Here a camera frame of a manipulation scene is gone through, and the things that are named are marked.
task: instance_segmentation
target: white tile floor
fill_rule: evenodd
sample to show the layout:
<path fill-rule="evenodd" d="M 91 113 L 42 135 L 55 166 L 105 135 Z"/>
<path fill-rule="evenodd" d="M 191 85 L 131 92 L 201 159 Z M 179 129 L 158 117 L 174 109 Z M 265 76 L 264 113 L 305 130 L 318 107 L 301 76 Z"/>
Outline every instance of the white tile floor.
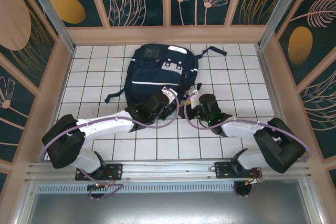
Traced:
<path fill-rule="evenodd" d="M 114 114 L 127 107 L 125 96 L 104 99 L 124 85 L 126 69 L 134 51 L 141 45 L 77 47 L 57 118 L 73 114 L 75 118 L 95 118 Z M 214 93 L 223 112 L 239 118 L 267 121 L 274 115 L 254 45 L 187 44 L 195 55 L 206 47 L 227 51 L 221 56 L 209 51 L 199 60 L 196 83 L 200 93 Z M 164 124 L 158 120 L 157 125 Z M 164 129 L 145 129 L 94 140 L 92 150 L 103 159 L 151 160 L 230 158 L 243 147 L 254 144 L 235 137 L 218 137 L 211 131 L 199 131 L 178 119 Z"/>

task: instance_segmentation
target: enclosure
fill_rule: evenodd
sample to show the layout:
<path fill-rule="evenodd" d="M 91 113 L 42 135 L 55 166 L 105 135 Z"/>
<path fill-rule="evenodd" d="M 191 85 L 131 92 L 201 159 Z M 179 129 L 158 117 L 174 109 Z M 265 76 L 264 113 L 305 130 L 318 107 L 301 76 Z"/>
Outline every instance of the enclosure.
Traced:
<path fill-rule="evenodd" d="M 335 7 L 335 0 L 0 0 L 0 222 L 334 223 Z M 123 189 L 90 201 L 92 183 L 76 181 L 74 167 L 38 162 L 41 139 L 66 114 L 124 110 L 124 94 L 104 100 L 124 87 L 135 50 L 148 43 L 195 55 L 225 51 L 198 60 L 200 94 L 214 94 L 239 119 L 283 119 L 310 159 L 284 174 L 262 167 L 264 181 L 239 198 L 234 182 L 246 178 L 217 178 L 211 167 L 257 144 L 179 117 L 162 129 L 92 141 L 88 149 L 122 165 Z"/>

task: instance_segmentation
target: backpack strap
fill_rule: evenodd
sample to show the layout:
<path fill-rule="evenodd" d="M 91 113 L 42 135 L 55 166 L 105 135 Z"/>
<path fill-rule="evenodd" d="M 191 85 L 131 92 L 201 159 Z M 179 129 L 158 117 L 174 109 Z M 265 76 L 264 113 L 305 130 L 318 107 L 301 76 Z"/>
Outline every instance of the backpack strap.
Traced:
<path fill-rule="evenodd" d="M 203 50 L 203 53 L 202 53 L 202 54 L 200 54 L 200 55 L 196 55 L 196 58 L 197 58 L 197 59 L 201 59 L 201 58 L 203 57 L 203 55 L 204 55 L 206 52 L 208 52 L 209 50 L 212 50 L 213 52 L 217 52 L 217 53 L 219 53 L 219 54 L 221 54 L 221 55 L 224 55 L 224 56 L 227 55 L 227 52 L 226 52 L 226 51 L 221 50 L 221 49 L 219 49 L 219 48 L 217 48 L 217 47 L 210 46 L 210 47 L 208 47 L 207 49 Z"/>
<path fill-rule="evenodd" d="M 105 103 L 109 103 L 111 98 L 120 96 L 120 95 L 124 92 L 124 90 L 125 90 L 125 88 L 123 88 L 122 90 L 120 90 L 120 91 L 117 92 L 117 93 L 109 94 L 109 95 L 107 96 L 107 98 L 105 99 Z"/>

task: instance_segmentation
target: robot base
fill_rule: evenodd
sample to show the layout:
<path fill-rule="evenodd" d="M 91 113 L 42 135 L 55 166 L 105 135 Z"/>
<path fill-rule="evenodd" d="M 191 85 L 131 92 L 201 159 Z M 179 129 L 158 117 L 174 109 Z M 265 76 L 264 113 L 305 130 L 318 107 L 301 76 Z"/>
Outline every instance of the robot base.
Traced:
<path fill-rule="evenodd" d="M 100 181 L 110 181 L 112 175 L 114 180 L 121 180 L 122 166 L 122 164 L 106 164 L 106 171 L 104 172 L 104 174 L 99 178 L 95 178 L 94 176 L 93 178 Z M 76 170 L 75 180 L 91 181 L 79 169 Z"/>
<path fill-rule="evenodd" d="M 254 173 L 252 170 L 241 169 L 239 174 L 232 169 L 232 162 L 216 162 L 215 163 L 215 172 L 216 178 L 253 178 Z M 260 176 L 260 171 L 256 170 L 255 173 Z"/>

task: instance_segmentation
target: black backpack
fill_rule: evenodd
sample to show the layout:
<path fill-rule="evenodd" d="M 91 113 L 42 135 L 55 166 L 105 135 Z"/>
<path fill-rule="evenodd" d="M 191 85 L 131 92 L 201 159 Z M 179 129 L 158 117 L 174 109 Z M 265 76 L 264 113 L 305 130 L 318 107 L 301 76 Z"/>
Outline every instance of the black backpack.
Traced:
<path fill-rule="evenodd" d="M 226 55 L 215 47 L 209 47 L 201 55 L 195 56 L 190 50 L 163 44 L 145 44 L 137 49 L 127 69 L 125 86 L 118 93 L 105 99 L 118 97 L 125 92 L 128 106 L 135 105 L 160 92 L 163 87 L 177 92 L 181 101 L 187 90 L 195 84 L 198 72 L 198 60 L 208 50 Z"/>

